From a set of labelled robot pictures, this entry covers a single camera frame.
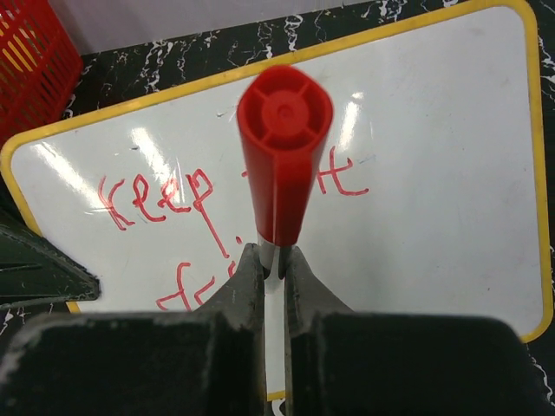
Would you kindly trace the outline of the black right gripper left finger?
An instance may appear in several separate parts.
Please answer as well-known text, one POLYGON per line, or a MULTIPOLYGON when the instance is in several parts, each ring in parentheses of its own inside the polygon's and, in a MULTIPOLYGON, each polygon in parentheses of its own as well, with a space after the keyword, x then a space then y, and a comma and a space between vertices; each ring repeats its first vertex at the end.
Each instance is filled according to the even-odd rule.
POLYGON ((245 245, 233 276, 197 311, 211 318, 205 414, 263 415, 264 273, 257 244, 245 245))

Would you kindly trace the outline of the yellow-framed whiteboard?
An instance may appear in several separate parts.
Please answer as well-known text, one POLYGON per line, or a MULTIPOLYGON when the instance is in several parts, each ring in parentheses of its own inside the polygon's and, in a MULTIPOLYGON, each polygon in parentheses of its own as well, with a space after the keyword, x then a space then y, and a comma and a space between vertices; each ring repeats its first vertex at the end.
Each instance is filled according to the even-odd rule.
POLYGON ((291 64, 334 118, 298 239, 352 309, 553 314, 537 23, 467 1, 20 133, 1 172, 29 227, 101 282, 74 312, 197 309, 258 234, 236 114, 291 64))

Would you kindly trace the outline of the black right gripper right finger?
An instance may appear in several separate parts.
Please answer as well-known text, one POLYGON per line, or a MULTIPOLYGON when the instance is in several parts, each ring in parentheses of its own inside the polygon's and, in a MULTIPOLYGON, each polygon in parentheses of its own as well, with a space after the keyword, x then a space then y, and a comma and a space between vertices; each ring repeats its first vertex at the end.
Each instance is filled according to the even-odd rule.
POLYGON ((298 247, 290 253, 284 282, 286 413, 358 415, 356 317, 316 277, 298 247))

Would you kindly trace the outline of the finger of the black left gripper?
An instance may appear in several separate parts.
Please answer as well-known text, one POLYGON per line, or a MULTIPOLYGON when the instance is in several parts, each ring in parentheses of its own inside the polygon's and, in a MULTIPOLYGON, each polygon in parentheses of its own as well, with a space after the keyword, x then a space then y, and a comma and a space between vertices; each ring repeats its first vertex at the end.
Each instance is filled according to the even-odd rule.
POLYGON ((18 223, 1 225, 1 306, 19 308, 99 298, 99 279, 18 223))

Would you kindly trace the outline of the red-capped whiteboard marker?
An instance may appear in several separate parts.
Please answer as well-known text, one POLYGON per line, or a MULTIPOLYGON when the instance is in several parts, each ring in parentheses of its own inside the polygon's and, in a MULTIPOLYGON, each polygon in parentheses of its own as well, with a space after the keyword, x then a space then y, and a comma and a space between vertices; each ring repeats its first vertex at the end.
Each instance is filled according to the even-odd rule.
POLYGON ((264 70, 239 100, 238 131, 266 273, 286 274, 333 115, 328 93, 287 65, 264 70))

